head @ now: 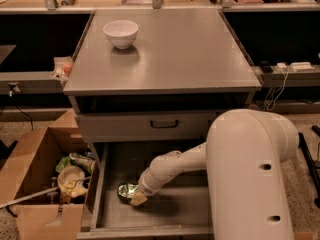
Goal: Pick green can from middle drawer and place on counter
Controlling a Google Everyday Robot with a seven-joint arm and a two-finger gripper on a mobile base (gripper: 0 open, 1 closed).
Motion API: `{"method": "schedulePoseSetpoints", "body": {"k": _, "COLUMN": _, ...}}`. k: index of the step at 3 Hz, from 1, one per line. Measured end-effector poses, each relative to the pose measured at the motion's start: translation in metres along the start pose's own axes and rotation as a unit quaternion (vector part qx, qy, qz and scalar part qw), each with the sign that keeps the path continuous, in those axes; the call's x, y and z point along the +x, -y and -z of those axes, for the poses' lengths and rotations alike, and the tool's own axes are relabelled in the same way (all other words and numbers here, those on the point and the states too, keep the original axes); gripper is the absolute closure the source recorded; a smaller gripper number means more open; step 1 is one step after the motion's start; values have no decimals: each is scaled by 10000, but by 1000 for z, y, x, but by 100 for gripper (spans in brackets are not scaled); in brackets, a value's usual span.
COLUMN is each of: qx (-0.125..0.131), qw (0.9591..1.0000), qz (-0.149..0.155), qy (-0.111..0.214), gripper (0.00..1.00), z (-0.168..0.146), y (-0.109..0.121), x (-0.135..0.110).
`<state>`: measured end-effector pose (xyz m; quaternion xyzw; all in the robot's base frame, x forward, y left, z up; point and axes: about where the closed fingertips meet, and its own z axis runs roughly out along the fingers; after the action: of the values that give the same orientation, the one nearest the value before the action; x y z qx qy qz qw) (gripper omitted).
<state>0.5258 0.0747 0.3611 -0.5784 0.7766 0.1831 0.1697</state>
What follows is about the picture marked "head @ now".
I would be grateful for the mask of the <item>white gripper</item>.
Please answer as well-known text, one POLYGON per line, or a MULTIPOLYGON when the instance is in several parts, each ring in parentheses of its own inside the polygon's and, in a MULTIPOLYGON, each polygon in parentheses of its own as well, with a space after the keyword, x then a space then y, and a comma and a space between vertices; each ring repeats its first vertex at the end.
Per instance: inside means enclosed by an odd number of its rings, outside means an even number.
POLYGON ((138 181, 139 190, 131 198, 132 206, 139 206, 148 200, 147 196, 155 195, 161 187, 158 186, 158 181, 150 174, 149 170, 144 171, 138 181))

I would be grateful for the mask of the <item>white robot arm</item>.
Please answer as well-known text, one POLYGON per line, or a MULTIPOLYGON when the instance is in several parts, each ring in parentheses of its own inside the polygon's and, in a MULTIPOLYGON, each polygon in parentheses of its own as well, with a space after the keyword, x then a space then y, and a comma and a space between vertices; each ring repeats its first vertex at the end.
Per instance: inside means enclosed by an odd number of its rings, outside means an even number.
POLYGON ((287 118, 230 110, 215 119, 205 143, 154 158, 130 204, 146 202, 183 172, 206 170, 215 240, 295 240, 281 163, 298 145, 287 118))

